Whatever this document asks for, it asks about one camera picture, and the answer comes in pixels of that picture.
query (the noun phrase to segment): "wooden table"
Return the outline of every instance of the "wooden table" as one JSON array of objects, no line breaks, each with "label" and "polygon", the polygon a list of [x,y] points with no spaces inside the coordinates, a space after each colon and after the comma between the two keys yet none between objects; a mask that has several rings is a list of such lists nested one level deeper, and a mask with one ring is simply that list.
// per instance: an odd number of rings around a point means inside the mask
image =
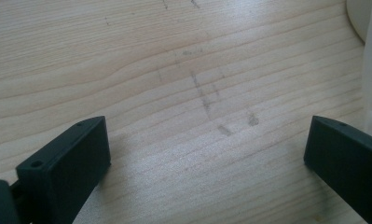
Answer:
[{"label": "wooden table", "polygon": [[364,223],[302,160],[361,127],[363,49],[344,0],[0,0],[0,178],[105,115],[75,223]]}]

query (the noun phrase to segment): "screw hole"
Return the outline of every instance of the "screw hole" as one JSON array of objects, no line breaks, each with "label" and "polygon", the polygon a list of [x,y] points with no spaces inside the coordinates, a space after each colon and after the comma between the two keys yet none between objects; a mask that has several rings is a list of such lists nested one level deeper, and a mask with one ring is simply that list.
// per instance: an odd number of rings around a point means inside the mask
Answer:
[{"label": "screw hole", "polygon": [[31,164],[31,166],[34,167],[34,168],[37,168],[37,167],[39,167],[41,165],[43,165],[43,162],[42,161],[34,161]]}]

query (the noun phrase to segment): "black plastic piece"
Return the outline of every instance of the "black plastic piece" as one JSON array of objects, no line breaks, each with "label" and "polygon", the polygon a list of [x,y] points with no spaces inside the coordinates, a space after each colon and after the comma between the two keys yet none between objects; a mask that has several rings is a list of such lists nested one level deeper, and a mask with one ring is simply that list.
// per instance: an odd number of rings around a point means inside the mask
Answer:
[{"label": "black plastic piece", "polygon": [[17,166],[8,209],[15,206],[22,224],[72,223],[109,166],[104,117],[83,120]]},{"label": "black plastic piece", "polygon": [[372,136],[333,119],[313,117],[304,161],[372,223]]},{"label": "black plastic piece", "polygon": [[4,180],[0,180],[0,224],[20,224],[17,208],[13,201],[10,186]]}]

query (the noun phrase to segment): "wood grain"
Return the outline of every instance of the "wood grain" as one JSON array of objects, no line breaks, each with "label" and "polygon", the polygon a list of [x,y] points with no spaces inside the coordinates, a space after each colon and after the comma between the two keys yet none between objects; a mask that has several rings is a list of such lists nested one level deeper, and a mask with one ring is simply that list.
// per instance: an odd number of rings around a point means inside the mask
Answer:
[{"label": "wood grain", "polygon": [[105,115],[75,223],[364,223],[302,160],[361,126],[363,49],[344,0],[0,1],[0,178]]}]

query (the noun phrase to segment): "stain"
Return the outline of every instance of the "stain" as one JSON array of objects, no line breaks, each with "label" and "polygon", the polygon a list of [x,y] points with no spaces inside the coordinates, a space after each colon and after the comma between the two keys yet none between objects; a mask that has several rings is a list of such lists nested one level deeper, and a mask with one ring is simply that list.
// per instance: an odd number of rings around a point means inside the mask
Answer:
[{"label": "stain", "polygon": [[320,215],[313,216],[313,219],[316,220],[317,222],[322,222],[324,221],[324,218]]},{"label": "stain", "polygon": [[191,3],[192,5],[194,5],[194,7],[200,8],[200,5],[198,5],[198,3],[195,0],[191,0]]},{"label": "stain", "polygon": [[211,102],[209,101],[208,97],[203,93],[203,90],[200,87],[200,83],[197,80],[197,76],[192,71],[190,71],[190,74],[191,74],[192,80],[194,81],[194,85],[197,88],[198,95],[200,96],[200,99],[202,100],[203,108],[205,109],[206,114],[209,117],[210,116],[209,112],[210,112],[210,109],[211,109],[210,108]]},{"label": "stain", "polygon": [[233,134],[233,132],[230,129],[226,128],[223,125],[219,125],[217,129],[218,131],[220,131],[221,134],[226,135],[226,136],[231,136]]},{"label": "stain", "polygon": [[165,0],[162,0],[163,6],[165,6],[165,9],[168,10],[168,4],[166,4]]},{"label": "stain", "polygon": [[253,127],[257,124],[259,124],[258,117],[255,114],[250,115],[249,116],[249,125]]}]

